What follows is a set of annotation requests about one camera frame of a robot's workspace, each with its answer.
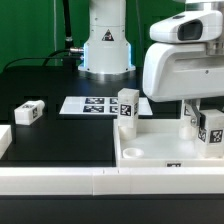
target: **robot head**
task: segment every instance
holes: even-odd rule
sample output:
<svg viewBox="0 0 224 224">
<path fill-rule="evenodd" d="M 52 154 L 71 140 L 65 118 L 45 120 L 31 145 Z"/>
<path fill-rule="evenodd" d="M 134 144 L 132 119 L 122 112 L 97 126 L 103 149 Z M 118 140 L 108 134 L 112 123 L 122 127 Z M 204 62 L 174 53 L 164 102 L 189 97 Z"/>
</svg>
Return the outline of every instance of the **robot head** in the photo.
<svg viewBox="0 0 224 224">
<path fill-rule="evenodd" d="M 164 43 L 208 42 L 223 32 L 223 1 L 186 0 L 186 11 L 155 23 L 151 39 Z"/>
</svg>

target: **white plastic tray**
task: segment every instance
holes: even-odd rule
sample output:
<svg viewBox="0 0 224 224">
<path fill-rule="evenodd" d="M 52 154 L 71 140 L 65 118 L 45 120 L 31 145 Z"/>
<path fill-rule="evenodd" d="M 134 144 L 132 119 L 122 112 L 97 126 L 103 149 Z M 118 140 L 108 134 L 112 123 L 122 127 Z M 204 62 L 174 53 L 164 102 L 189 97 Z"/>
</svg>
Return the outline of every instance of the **white plastic tray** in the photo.
<svg viewBox="0 0 224 224">
<path fill-rule="evenodd" d="M 180 120 L 139 120 L 137 137 L 122 140 L 117 120 L 114 120 L 114 141 L 118 167 L 223 167 L 223 158 L 203 158 L 194 147 L 194 141 L 179 138 Z M 143 152 L 141 157 L 128 150 Z"/>
</svg>

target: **green backdrop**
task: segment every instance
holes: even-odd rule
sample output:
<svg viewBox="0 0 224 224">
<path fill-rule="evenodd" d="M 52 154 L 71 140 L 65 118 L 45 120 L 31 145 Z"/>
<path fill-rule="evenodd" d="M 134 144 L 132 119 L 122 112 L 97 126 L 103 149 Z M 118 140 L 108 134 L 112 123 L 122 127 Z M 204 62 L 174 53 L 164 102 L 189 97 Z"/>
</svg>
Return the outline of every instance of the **green backdrop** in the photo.
<svg viewBox="0 0 224 224">
<path fill-rule="evenodd" d="M 142 66 L 136 0 L 126 0 L 126 37 L 133 48 L 133 64 Z M 184 10 L 184 4 L 172 0 L 139 0 L 144 51 L 152 44 L 149 27 Z M 62 0 L 1 0 L 0 71 L 4 65 L 23 57 L 45 57 L 64 48 Z M 75 46 L 83 46 L 89 36 L 89 0 L 70 0 Z M 14 65 L 40 65 L 42 61 Z"/>
</svg>

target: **white platform edge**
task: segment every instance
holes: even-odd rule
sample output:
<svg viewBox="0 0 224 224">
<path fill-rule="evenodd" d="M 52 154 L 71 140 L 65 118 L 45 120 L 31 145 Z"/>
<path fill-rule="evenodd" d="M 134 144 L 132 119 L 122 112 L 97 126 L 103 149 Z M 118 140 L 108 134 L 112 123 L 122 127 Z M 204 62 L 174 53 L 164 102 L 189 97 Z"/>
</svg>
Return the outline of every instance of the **white platform edge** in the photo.
<svg viewBox="0 0 224 224">
<path fill-rule="evenodd" d="M 0 195 L 224 193 L 224 168 L 0 168 Z"/>
</svg>

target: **black table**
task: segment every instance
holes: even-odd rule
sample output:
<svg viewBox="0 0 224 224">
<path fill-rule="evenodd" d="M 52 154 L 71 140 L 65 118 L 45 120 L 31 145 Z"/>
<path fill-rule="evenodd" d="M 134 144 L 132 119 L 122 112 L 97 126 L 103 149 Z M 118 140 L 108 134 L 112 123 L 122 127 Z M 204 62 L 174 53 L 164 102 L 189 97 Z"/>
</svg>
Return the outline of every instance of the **black table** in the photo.
<svg viewBox="0 0 224 224">
<path fill-rule="evenodd" d="M 59 115 L 66 96 L 117 96 L 140 89 L 136 78 L 102 83 L 61 67 L 13 67 L 0 76 L 0 124 L 12 125 L 13 142 L 1 167 L 113 167 L 115 116 Z M 15 125 L 14 109 L 44 100 L 44 115 Z M 180 102 L 150 102 L 153 118 L 178 118 Z M 221 108 L 223 98 L 202 108 Z M 1 196 L 0 223 L 223 223 L 223 195 Z"/>
</svg>

